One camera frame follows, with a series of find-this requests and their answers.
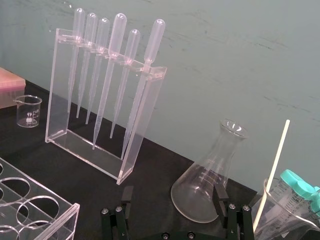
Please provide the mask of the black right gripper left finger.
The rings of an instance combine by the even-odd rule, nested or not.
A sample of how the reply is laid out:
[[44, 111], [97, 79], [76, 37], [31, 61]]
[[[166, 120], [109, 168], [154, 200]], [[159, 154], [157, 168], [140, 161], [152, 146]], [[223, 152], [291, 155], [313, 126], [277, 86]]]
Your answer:
[[133, 186], [123, 189], [120, 204], [114, 209], [102, 208], [100, 210], [101, 232], [103, 240], [129, 240], [128, 219], [131, 210]]

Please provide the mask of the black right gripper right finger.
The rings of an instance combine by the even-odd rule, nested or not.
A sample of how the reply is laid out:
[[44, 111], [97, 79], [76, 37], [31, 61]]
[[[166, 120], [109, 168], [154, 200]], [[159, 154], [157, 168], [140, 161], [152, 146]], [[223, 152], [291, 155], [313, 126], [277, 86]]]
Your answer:
[[222, 227], [226, 229], [225, 239], [252, 240], [252, 209], [248, 205], [237, 207], [229, 199], [223, 186], [213, 187], [213, 204]]

